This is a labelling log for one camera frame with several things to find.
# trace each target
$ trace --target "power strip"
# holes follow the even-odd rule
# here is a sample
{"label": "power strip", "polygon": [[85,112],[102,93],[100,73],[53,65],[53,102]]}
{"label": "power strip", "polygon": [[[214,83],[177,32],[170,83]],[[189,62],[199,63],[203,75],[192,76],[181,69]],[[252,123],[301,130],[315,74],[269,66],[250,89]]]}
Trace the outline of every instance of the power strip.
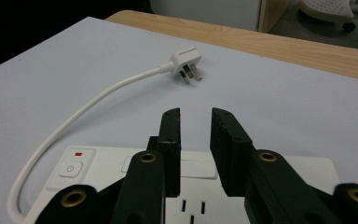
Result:
{"label": "power strip", "polygon": [[[125,176],[139,148],[68,147],[43,187],[24,223],[35,223],[41,211],[61,189],[87,184],[98,191]],[[166,223],[250,223],[244,199],[228,197],[221,188],[210,152],[182,151],[181,195],[166,200]],[[331,193],[339,183],[329,159],[285,156],[298,174],[313,187]]]}

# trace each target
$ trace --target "floor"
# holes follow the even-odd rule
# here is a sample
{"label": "floor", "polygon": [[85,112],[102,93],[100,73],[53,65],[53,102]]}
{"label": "floor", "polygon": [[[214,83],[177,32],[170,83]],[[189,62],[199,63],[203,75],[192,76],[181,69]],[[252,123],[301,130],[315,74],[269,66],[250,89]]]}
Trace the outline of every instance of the floor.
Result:
{"label": "floor", "polygon": [[352,8],[356,29],[345,33],[341,26],[319,21],[299,10],[300,0],[292,0],[286,13],[269,32],[299,39],[358,49],[358,1]]}

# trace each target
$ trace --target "chair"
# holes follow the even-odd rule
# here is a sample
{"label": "chair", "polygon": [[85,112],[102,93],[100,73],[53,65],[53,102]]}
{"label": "chair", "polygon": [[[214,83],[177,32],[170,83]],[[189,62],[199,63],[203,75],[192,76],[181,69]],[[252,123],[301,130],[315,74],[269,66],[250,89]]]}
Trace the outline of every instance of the chair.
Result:
{"label": "chair", "polygon": [[349,33],[356,28],[351,11],[354,3],[355,0],[301,0],[300,9],[318,20],[343,23],[343,30]]}

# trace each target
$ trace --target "electrical plug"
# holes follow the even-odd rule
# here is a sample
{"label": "electrical plug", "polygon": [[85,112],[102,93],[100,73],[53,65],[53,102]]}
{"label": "electrical plug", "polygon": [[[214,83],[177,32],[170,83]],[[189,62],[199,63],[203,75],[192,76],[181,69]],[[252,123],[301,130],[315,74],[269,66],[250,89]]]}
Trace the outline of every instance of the electrical plug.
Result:
{"label": "electrical plug", "polygon": [[174,66],[172,73],[180,75],[186,84],[189,84],[190,79],[193,77],[200,81],[202,74],[200,74],[196,66],[200,59],[201,54],[196,47],[179,50],[170,59]]}

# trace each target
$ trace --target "cable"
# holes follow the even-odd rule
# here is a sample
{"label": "cable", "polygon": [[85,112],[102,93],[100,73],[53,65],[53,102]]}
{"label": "cable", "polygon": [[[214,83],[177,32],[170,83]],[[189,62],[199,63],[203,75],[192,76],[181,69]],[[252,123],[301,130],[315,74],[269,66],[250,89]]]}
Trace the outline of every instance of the cable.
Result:
{"label": "cable", "polygon": [[91,101],[89,101],[86,105],[84,105],[81,109],[79,109],[71,118],[69,118],[65,123],[63,123],[56,131],[51,133],[48,138],[36,149],[31,158],[25,163],[22,167],[19,175],[17,176],[13,186],[10,189],[10,192],[7,196],[7,213],[13,223],[21,224],[26,215],[20,211],[18,205],[18,199],[20,196],[20,191],[22,185],[24,184],[28,174],[30,174],[31,170],[34,168],[34,165],[40,159],[40,157],[46,152],[46,150],[58,139],[62,136],[62,134],[82,115],[84,115],[87,111],[89,111],[93,106],[101,102],[106,96],[111,93],[130,85],[133,82],[142,80],[147,77],[152,77],[157,74],[164,74],[168,72],[178,72],[182,70],[184,65],[195,65],[200,60],[200,53],[197,51],[195,47],[185,49],[179,52],[176,52],[171,57],[168,63],[162,64],[157,68],[149,70],[147,72],[141,73],[134,77],[127,78],[123,81],[118,82],[117,84],[107,88]]}

